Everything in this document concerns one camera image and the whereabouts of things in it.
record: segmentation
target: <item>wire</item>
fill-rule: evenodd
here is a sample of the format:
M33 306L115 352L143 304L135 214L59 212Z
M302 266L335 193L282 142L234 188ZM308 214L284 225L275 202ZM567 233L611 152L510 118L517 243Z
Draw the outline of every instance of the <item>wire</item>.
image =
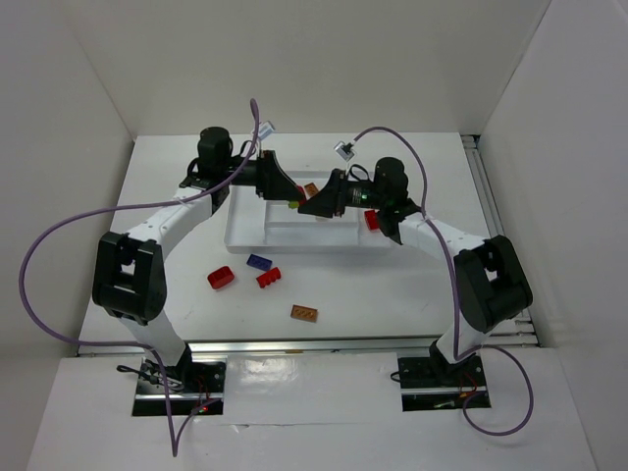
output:
M421 161L419 154L416 152L416 150L414 150L414 147L412 147L412 144L410 144L410 142L408 142L405 139L405 137L403 137L400 133L398 133L395 130L392 130L391 128L386 128L384 126L373 126L372 128L368 128L367 130L364 130L363 132L358 134L353 141L357 142L365 134L369 132L373 132L373 131L388 132L394 135L401 142L403 142L403 144L408 148L410 153L414 156L417 163L419 164L419 168L421 169L421 176L423 177L423 195L421 197L421 214L423 215L423 219L425 220L425 222L430 226L430 229L432 229L437 239L439 240L441 249L443 250L443 254L445 255L447 271L449 272L449 281L451 283L451 295L453 297L453 358L454 360L455 361L463 360L465 357L469 356L472 353L475 353L481 348L492 348L493 350L500 351L501 353L506 355L508 358L510 358L514 362L517 368L519 368L519 371L523 375L523 379L526 383L526 389L528 390L528 397L529 397L528 411L526 412L524 419L519 423L519 425L513 427L512 429L509 429L503 432L493 432L490 430L483 429L482 427L477 425L475 422L473 422L473 420L471 420L467 412L467 405L473 397L477 396L478 394L477 392L467 397L466 400L463 402L462 413L464 414L464 418L467 420L467 422L469 423L471 427L473 427L478 432L482 432L485 435L490 435L492 437L505 437L508 435L516 434L521 429L523 429L526 426L526 424L530 421L530 418L532 417L532 411L534 410L534 392L532 389L532 383L530 382L530 377L528 376L528 373L526 372L523 365L519 362L519 360L517 360L514 357L514 355L512 355L510 352L508 352L507 350L499 346L477 345L477 346L472 346L471 348L469 348L466 351L463 351L462 353L459 352L459 348L460 348L460 300L458 298L458 288L457 288L457 283L455 279L455 269L453 268L453 261L451 260L451 255L449 254L449 250L447 248L445 238L441 234L441 231L439 231L439 228L437 228L434 222L432 222L432 220L428 218L427 216L427 211L425 208L425 200L427 199L427 194L428 194L428 176L425 171L425 166L423 165L423 162Z
M423 195L421 196L421 214L423 214L423 217L426 218L427 217L427 212L426 212L426 209L425 209L425 200L428 197L428 174L425 172L425 166L423 165L423 161L421 160L421 157L419 157L419 154L417 154L416 150L414 150L414 147L412 147L412 144L410 144L410 142L408 142L405 137L403 137L397 131L395 131L395 130L393 130L391 128L387 128L385 126L373 126L372 128L368 128L368 129L364 130L363 132L361 132L360 134L358 134L353 139L353 141L357 142L362 137L364 137L366 134L368 134L369 132L373 132L373 131L383 131L383 132L387 132L387 133L392 134L393 136L395 136L397 139L399 139L401 142L403 142L403 144L408 148L410 153L414 156L414 159L416 160L416 163L419 164L419 167L421 169L421 176L423 177Z
M253 131L253 142L257 142L258 134L259 134L259 108L257 107L257 102L253 98L251 98L250 100L250 109L251 109L251 114L253 115L253 120L255 121L255 129ZM251 146L246 156L244 157L240 165L237 167L237 169L235 169L235 171L231 175L229 175L226 179L224 179L222 182L218 183L217 185L205 191L202 191L201 193L198 193L194 196L190 196L188 198L183 198L180 200L159 201L156 203L128 204L124 206L112 206L109 208L95 209L93 211L87 211L87 212L72 216L70 218L64 219L63 221L60 221L57 224L54 224L53 226L46 229L43 233L41 233L41 235L38 238L35 239L35 241L30 245L30 247L26 251L26 255L24 257L24 260L22 261L22 266L20 267L20 275L18 277L20 299L22 300L22 305L24 306L24 309L26 310L26 313L28 314L32 322L34 322L35 325L39 329L41 329L43 332L45 332L49 336L57 340L64 341L65 343L69 343L71 345L132 346L132 347L143 348L144 350L147 350L154 355L155 359L157 360L157 364L159 365L159 370L161 371L162 378L168 378L168 374L166 373L166 367L164 365L164 362L159 356L159 353L151 345L147 345L145 343L140 343L137 341L79 340L79 339L74 339L72 337L64 336L63 334L60 334L54 331L53 329L49 328L46 324L44 324L44 322L41 319L39 319L39 317L33 310L32 306L30 305L30 301L28 300L28 296L26 294L26 269L28 268L28 262L30 262L30 259L32 258L32 255L34 254L39 244L41 244L48 236L50 236L55 231L63 228L64 226L70 223L73 223L74 221L79 221L81 219L89 218L91 216L96 216L99 214L114 213L116 211L129 211L131 209L149 209L149 208L161 208L161 207L167 207L167 206L175 206L177 204L189 203L196 199L200 199L204 196L207 196L208 194L211 194L215 191L218 191L219 189L227 186L237 176L237 174L239 174L242 171L242 169L244 169L244 166L253 155L254 150L255 150L254 146ZM177 454L179 453L179 439L181 437L181 433L183 432L183 428L185 427L185 425L189 422L189 420L195 414L197 414L202 409L202 407L218 399L212 399L211 401L208 401L205 404L201 404L199 407L195 407L194 409L192 409L190 414L183 421L181 427L179 428L179 432L175 435L175 424L173 422L173 411L172 411L172 404L170 402L170 391L168 387L168 381L165 381L163 386L164 386L164 396L166 397L166 416L168 418L168 430L170 433L172 452L173 452L173 456L176 457Z

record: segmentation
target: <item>brown lego brick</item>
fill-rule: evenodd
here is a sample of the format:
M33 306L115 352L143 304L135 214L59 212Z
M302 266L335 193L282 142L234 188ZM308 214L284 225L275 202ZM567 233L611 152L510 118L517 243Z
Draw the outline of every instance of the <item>brown lego brick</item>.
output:
M312 197L314 196L316 193L318 193L318 188L316 187L316 184L314 183L308 183L305 186L305 192L307 193L308 197Z
M318 310L294 304L292 306L290 317L292 319L298 319L299 321L316 322L316 319L318 318Z

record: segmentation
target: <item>red lego brick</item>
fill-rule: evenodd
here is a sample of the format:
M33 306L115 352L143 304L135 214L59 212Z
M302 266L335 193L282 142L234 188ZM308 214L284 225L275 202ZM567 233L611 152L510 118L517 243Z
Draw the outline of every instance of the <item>red lego brick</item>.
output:
M207 281L213 289L219 289L231 283L235 278L236 276L234 272L232 272L232 269L225 266L210 273L207 276Z
M266 272L263 275L257 277L257 283L260 288L267 287L270 283L274 283L276 280L279 280L282 277L282 272L279 271L279 268L275 267Z
M380 228L380 223L377 222L377 213L374 209L364 211L364 220L370 231L376 231Z

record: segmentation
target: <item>lego brick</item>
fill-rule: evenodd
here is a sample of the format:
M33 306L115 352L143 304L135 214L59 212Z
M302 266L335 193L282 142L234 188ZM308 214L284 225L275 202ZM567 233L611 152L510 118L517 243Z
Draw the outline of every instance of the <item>lego brick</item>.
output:
M298 190L303 194L303 196L305 196L305 190L303 189L303 186L298 185L297 186ZM301 204L303 204L305 201L307 201L307 198L303 198L300 201L289 201L288 202L288 208L290 209L296 209L298 208Z
M259 255L255 255L251 253L246 260L246 265L249 267L257 268L258 270L262 270L263 272L268 272L273 266L273 261L268 258L260 257Z
M260 288L265 288L269 284L274 283L276 280L280 280L281 277L282 272L279 271L279 268L275 267L257 277L256 280Z
M232 269L225 266L210 273L207 276L207 281L213 289L220 289L231 283L235 278L236 276L234 275L234 272L232 272Z
M376 231L380 228L380 223L377 222L377 212L374 209L364 211L364 220L370 231Z
M318 310L294 304L292 306L292 312L290 312L290 317L292 319L298 319L299 321L316 322L316 319L318 319Z
M307 195L311 198L312 196L315 196L316 193L318 193L318 187L314 183L308 183L305 186L305 193L307 193Z

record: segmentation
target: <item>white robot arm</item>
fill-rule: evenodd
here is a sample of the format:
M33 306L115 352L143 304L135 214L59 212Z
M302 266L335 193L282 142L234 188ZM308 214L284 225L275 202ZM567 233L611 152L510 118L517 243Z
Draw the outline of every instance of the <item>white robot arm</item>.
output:
M257 194L267 200L301 198L296 183L279 167L273 151L260 151L257 159L245 164L232 152L227 130L204 130L198 142L198 158L189 164L173 204L124 234L105 234L98 244L94 302L119 319L139 343L152 345L168 375L182 382L190 376L191 352L164 312L164 261L187 234L215 214L227 198L229 187L225 185L211 194L203 192L222 183L243 164L232 184L255 186ZM155 360L150 351L147 355Z
M457 325L430 347L435 369L447 374L461 366L473 354L466 352L481 345L499 322L532 303L530 286L510 240L502 235L483 240L424 214L408 197L408 178L401 161L380 159L372 181L352 181L350 174L333 170L325 187L298 212L331 218L341 216L347 206L377 209L385 236L443 259L439 232L453 259L451 274L462 315Z

